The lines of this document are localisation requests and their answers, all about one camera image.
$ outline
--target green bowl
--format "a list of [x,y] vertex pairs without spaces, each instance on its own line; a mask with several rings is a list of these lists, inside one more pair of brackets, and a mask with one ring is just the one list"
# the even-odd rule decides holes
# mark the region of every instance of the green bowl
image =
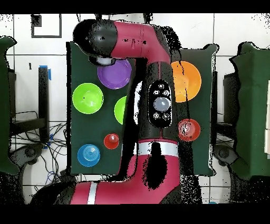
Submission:
[[124,119],[124,108],[126,106],[126,98],[127,96],[119,99],[114,107],[114,116],[121,125],[123,124]]
[[94,114],[103,104],[103,93],[97,85],[83,83],[74,90],[72,102],[79,112]]

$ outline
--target green cover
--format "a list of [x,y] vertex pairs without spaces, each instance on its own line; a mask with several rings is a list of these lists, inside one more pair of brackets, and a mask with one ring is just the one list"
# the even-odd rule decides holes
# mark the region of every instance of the green cover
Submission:
[[[190,119],[196,120],[201,128],[199,137],[192,142],[194,175],[213,176],[209,168],[210,116],[212,90],[212,58],[218,46],[210,44],[203,49],[180,49],[181,60],[193,64],[201,75],[201,88],[196,97],[188,101]],[[187,103],[177,103],[178,120],[188,118]]]
[[7,36],[0,37],[0,172],[15,175],[19,173],[19,168],[8,158],[9,152],[9,132],[10,132],[10,103],[9,103],[9,83],[8,83],[8,63],[6,52],[16,42]]
[[240,158],[231,168],[240,178],[249,180],[254,175],[270,176],[270,160],[264,153],[270,50],[259,49],[250,42],[239,48],[239,54],[230,60],[241,83],[236,124],[236,152]]
[[[101,109],[94,114],[82,114],[71,103],[71,174],[117,174],[121,160],[123,125],[114,116],[114,106],[120,98],[127,95],[129,85],[116,90],[105,87],[98,78],[98,67],[88,61],[88,56],[74,42],[70,42],[70,47],[72,94],[78,85],[90,82],[97,85],[104,96]],[[129,62],[133,76],[134,61]],[[114,150],[107,149],[103,143],[105,136],[110,133],[118,134],[120,140]],[[85,167],[77,159],[79,148],[85,144],[96,145],[100,150],[100,161],[93,167]]]

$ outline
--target blue cup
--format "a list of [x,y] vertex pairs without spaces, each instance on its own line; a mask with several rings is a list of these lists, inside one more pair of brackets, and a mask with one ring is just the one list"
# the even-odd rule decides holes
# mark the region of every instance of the blue cup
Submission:
[[86,167],[95,166],[100,159],[100,151],[95,145],[87,144],[78,150],[78,161]]

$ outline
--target white tile wall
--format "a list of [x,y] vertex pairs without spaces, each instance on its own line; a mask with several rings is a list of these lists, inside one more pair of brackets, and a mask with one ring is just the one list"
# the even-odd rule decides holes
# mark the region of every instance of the white tile wall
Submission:
[[[13,38],[13,15],[0,14],[0,36],[11,36]],[[13,47],[7,50],[7,54],[13,54]]]
[[[41,35],[56,34],[58,21],[57,15],[43,15],[41,28],[35,28],[35,33]],[[95,18],[94,14],[78,14],[80,20]],[[142,13],[114,15],[111,20],[126,20],[130,22],[143,22]],[[38,112],[38,67],[47,65],[52,71],[52,80],[49,81],[50,90],[50,121],[66,121],[66,41],[72,41],[72,32],[78,18],[76,14],[62,14],[62,38],[57,39],[32,39],[30,15],[0,15],[0,35],[13,37],[17,41],[15,45],[15,58],[13,48],[7,52],[7,60],[10,68],[15,68],[16,81],[16,109],[20,111],[35,110]],[[218,72],[218,112],[224,113],[223,77],[225,74],[234,72],[229,58],[236,55],[238,45],[243,41],[253,41],[260,48],[270,45],[269,24],[265,16],[260,14],[175,14],[154,13],[152,24],[171,26],[183,48],[203,48],[206,44],[216,43],[220,46],[216,58],[216,70]],[[35,118],[34,114],[17,115],[17,119]],[[218,115],[218,121],[223,121],[223,116]],[[64,140],[63,133],[57,138]],[[52,157],[49,150],[43,150],[42,156],[46,160],[47,168],[52,170]],[[58,155],[57,161],[60,170],[66,167],[66,156]],[[201,186],[202,202],[227,203],[230,194],[230,178],[228,168],[221,167],[213,158],[213,168],[216,175],[213,177],[199,177]],[[82,181],[100,180],[99,175],[84,175]],[[47,171],[42,158],[33,166],[28,165],[23,179],[26,202],[30,202],[31,194],[35,193],[33,186],[43,186],[47,180]]]
[[152,24],[170,26],[183,48],[200,49],[213,43],[213,13],[153,13]]
[[269,16],[252,13],[215,13],[214,42],[217,55],[236,55],[238,45],[252,41],[259,48],[270,45]]

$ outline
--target red cup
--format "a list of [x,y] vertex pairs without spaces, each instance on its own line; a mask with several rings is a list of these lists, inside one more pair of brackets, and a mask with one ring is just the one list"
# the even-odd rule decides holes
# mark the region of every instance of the red cup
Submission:
[[178,136],[186,142],[194,141],[200,135],[200,125],[193,119],[184,119],[178,123]]
[[106,137],[104,138],[104,145],[106,148],[108,148],[110,150],[117,148],[119,145],[118,135],[115,133],[106,135]]

